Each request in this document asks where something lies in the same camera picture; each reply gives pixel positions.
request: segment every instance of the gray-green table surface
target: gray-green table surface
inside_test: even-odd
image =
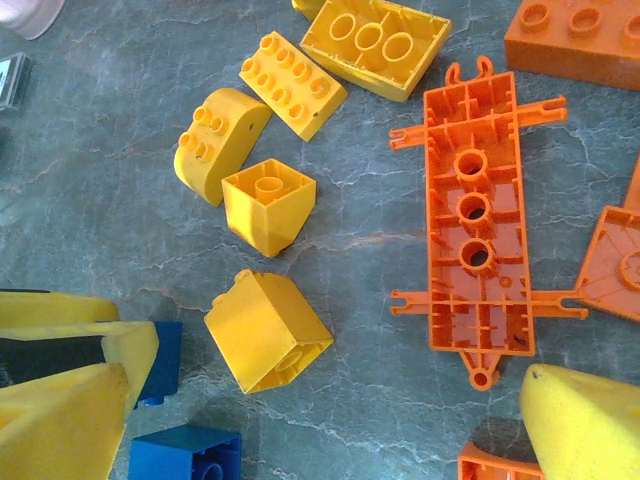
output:
[[[453,21],[406,103],[343,82],[349,98],[310,143],[274,115],[246,166],[274,157],[318,182],[293,246],[266,259],[173,171],[177,139],[213,90],[250,93],[238,72],[260,38],[298,43],[287,0],[68,0],[42,38],[0,31],[0,54],[35,66],[22,109],[0,113],[0,282],[113,299],[124,319],[184,322],[180,390],[127,421],[133,437],[193,422],[240,431],[245,479],[454,479],[487,416],[518,418],[534,361],[640,383],[640,325],[591,311],[539,319],[535,358],[515,358],[488,393],[456,354],[429,350],[424,317],[393,317],[393,289],[426,288],[424,153],[388,131],[422,122],[425,89],[451,62],[475,75],[516,0],[404,0]],[[519,103],[562,94],[569,120],[521,132],[535,289],[571,289],[604,205],[622,201],[640,144],[639,95],[516,72]],[[291,277],[335,336],[291,385],[244,396],[203,323],[243,268]]]

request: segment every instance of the yellow toy piece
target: yellow toy piece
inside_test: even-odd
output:
[[[546,480],[640,478],[640,387],[531,365],[520,409]]]
[[[222,202],[220,181],[242,167],[271,109],[233,88],[213,92],[193,113],[178,142],[176,175],[214,207]]]
[[[0,291],[0,328],[45,327],[120,320],[102,298],[45,291]]]
[[[0,478],[107,479],[124,433],[127,375],[91,365],[0,390]]]
[[[135,407],[158,351],[153,322],[111,322],[46,328],[0,329],[0,338],[44,340],[52,338],[102,336],[102,351],[109,364],[121,364],[129,380],[125,403],[128,415]]]
[[[275,158],[222,180],[227,224],[267,257],[291,245],[316,204],[316,182]]]
[[[242,78],[305,142],[347,98],[347,91],[278,32],[242,64]]]
[[[302,13],[310,22],[316,18],[325,0],[291,0],[293,8]]]
[[[451,20],[383,0],[327,0],[300,45],[330,72],[404,102],[451,33]]]
[[[333,343],[295,284],[271,273],[242,270],[204,321],[245,394],[291,383]]]

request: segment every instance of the orange toy piece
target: orange toy piece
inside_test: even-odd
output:
[[[640,90],[638,0],[524,0],[504,44],[509,68]]]
[[[532,291],[529,276],[519,128],[565,120],[563,97],[517,105],[513,72],[460,80],[424,94],[424,125],[391,130],[393,150],[425,145],[426,292],[391,293],[397,314],[429,315],[429,346],[459,352],[470,382],[488,390],[503,355],[535,354],[534,317],[585,318],[565,308],[572,291]]]
[[[497,457],[467,442],[458,454],[458,480],[544,480],[536,463]]]
[[[622,208],[602,210],[576,290],[581,302],[640,322],[640,155]]]

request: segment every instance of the yellow brick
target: yellow brick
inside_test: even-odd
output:
[[[327,0],[300,45],[330,72],[404,102],[451,32],[451,20],[383,0]]]
[[[640,387],[531,365],[520,409],[547,480],[640,478]]]
[[[260,40],[240,78],[306,142],[347,98],[342,85],[278,32]]]
[[[242,167],[271,117],[271,109],[233,88],[213,92],[193,113],[174,159],[178,178],[214,207],[220,181]]]
[[[222,180],[231,231],[267,257],[300,233],[316,203],[316,182],[271,158]]]
[[[158,336],[153,322],[107,322],[86,325],[0,329],[0,338],[44,340],[51,338],[102,336],[102,351],[107,363],[121,364],[129,379],[125,411],[135,407],[147,381],[158,351]]]
[[[127,375],[91,365],[0,390],[0,478],[99,480],[124,433]]]
[[[119,319],[115,304],[102,298],[58,292],[0,292],[0,328],[113,322]]]
[[[325,0],[291,0],[293,8],[302,13],[309,21],[313,21],[322,8]]]
[[[288,278],[242,270],[205,317],[242,391],[293,381],[333,337]]]

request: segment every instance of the blue brick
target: blue brick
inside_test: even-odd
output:
[[[146,406],[161,405],[164,397],[178,391],[180,370],[181,322],[153,322],[160,345],[156,360],[147,381],[142,387],[138,401]]]
[[[181,425],[134,438],[129,480],[240,480],[242,437]]]

